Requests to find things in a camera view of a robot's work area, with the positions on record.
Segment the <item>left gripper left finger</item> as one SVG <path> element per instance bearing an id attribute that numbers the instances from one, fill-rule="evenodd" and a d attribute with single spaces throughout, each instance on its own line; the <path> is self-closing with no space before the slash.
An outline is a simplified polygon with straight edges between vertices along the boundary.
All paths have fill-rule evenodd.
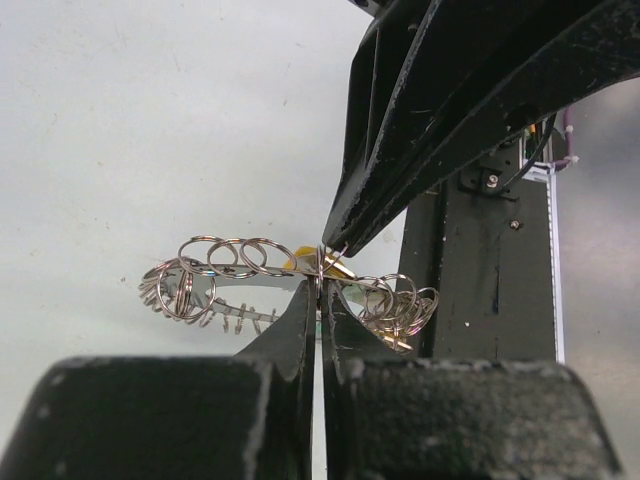
<path id="1" fill-rule="evenodd" d="M 308 479 L 315 289 L 232 356 L 71 357 L 37 383 L 5 479 Z"/>

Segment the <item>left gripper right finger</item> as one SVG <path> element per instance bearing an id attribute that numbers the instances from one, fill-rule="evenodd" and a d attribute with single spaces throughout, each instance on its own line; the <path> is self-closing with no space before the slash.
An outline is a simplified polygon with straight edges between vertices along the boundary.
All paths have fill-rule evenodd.
<path id="1" fill-rule="evenodd" d="M 405 358 L 326 283 L 331 479 L 619 479 L 590 391 L 552 361 Z"/>

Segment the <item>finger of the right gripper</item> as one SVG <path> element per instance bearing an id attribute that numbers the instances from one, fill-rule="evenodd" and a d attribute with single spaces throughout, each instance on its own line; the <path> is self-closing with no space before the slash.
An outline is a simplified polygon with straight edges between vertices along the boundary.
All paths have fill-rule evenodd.
<path id="1" fill-rule="evenodd" d="M 367 232 L 400 179 L 396 154 L 384 154 L 391 139 L 389 117 L 398 81 L 416 35 L 429 23 L 438 1 L 380 1 L 350 68 L 342 171 L 323 243 L 365 245 Z"/>
<path id="2" fill-rule="evenodd" d="M 370 241 L 420 193 L 525 127 L 639 74 L 635 1 L 438 2 L 398 81 L 381 145 L 398 156 L 400 179 Z"/>

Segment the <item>yellow tag key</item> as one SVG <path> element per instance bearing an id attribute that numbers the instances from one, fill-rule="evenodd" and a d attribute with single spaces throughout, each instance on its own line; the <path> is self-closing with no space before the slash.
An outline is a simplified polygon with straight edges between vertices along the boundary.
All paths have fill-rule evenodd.
<path id="1" fill-rule="evenodd" d="M 284 269 L 318 273 L 319 266 L 322 266 L 325 275 L 348 280 L 355 280 L 357 277 L 336 255 L 325 253 L 324 259 L 320 261 L 320 255 L 316 247 L 300 246 L 294 252 L 294 257 L 296 261 L 289 258 L 283 265 Z"/>
<path id="2" fill-rule="evenodd" d="M 413 351 L 413 347 L 408 343 L 406 337 L 395 335 L 392 332 L 376 331 L 375 335 L 388 347 L 400 354 L 408 354 Z"/>

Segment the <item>green tag key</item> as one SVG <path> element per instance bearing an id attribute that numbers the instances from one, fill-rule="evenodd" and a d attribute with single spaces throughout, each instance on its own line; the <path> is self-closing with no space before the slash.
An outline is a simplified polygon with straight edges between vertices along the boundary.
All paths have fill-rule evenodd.
<path id="1" fill-rule="evenodd" d="M 370 288 L 364 285 L 348 285 L 343 289 L 343 295 L 349 302 L 360 305 L 369 310 L 384 303 L 387 298 L 387 291 L 379 288 Z"/>

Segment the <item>large metal keyring organizer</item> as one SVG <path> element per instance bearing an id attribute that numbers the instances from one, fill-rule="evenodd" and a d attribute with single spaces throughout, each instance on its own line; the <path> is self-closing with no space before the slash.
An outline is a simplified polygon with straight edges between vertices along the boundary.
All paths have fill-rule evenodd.
<path id="1" fill-rule="evenodd" d="M 295 251 L 264 237 L 194 236 L 178 248 L 174 258 L 141 277 L 139 296 L 152 311 L 185 325 L 204 328 L 219 317 L 225 332 L 240 333 L 250 323 L 256 333 L 262 333 L 278 319 L 279 309 L 254 307 L 245 301 L 245 295 L 262 293 L 280 301 L 303 280 L 314 287 L 327 281 L 374 334 L 392 332 L 407 339 L 429 323 L 439 305 L 435 288 L 418 287 L 400 273 L 378 277 L 355 273 L 356 279 L 348 280 L 325 275 L 322 266 L 318 273 L 284 269 L 289 258 L 296 261 Z M 372 310 L 363 308 L 343 295 L 343 289 L 352 284 L 386 290 L 387 298 Z"/>

